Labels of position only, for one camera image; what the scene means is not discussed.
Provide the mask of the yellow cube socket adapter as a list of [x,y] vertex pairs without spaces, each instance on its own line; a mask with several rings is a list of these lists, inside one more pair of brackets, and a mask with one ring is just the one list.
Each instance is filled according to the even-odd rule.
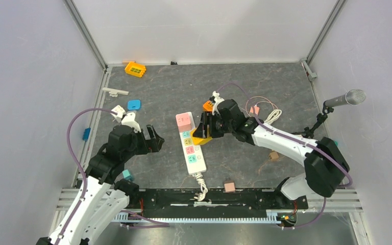
[[208,143],[209,141],[212,140],[212,137],[199,138],[199,137],[195,137],[192,135],[191,139],[192,139],[193,145],[205,145],[206,143]]

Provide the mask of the pink cube socket adapter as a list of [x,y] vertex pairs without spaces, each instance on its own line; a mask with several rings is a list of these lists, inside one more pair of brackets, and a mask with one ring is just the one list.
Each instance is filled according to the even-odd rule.
[[192,130],[191,116],[188,112],[177,114],[176,122],[180,133]]

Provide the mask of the white multicolour power strip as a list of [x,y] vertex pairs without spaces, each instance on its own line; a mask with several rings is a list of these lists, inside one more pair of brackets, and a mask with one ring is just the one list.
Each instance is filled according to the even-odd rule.
[[202,149],[199,145],[193,145],[192,143],[192,131],[196,128],[193,116],[191,112],[188,112],[191,116],[192,130],[186,132],[179,132],[180,143],[183,149],[184,159],[186,162],[187,172],[189,175],[203,173],[207,170],[206,163],[204,160]]

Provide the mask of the white cube adapter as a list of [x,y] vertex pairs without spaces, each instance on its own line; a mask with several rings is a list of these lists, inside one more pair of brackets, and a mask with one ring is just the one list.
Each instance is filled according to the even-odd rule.
[[111,110],[110,114],[114,117],[115,121],[121,123],[122,119],[126,115],[126,111],[122,106],[117,105]]

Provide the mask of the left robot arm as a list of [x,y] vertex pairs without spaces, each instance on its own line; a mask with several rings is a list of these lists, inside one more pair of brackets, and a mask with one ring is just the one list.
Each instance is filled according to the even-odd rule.
[[157,153],[164,139],[147,125],[149,139],[142,129],[119,125],[109,133],[97,154],[89,161],[83,184],[65,217],[48,237],[37,244],[95,244],[113,218],[126,207],[139,204],[139,186],[116,178],[125,163],[136,155]]

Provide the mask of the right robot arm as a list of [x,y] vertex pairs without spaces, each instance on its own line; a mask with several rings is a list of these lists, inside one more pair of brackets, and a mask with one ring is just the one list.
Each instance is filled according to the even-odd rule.
[[255,117],[248,117],[236,101],[223,100],[204,111],[192,135],[196,138],[220,138],[232,134],[238,141],[273,150],[304,167],[304,173],[286,178],[274,195],[280,208],[288,208],[301,196],[316,193],[331,197],[349,176],[349,166],[330,138],[308,139],[278,130]]

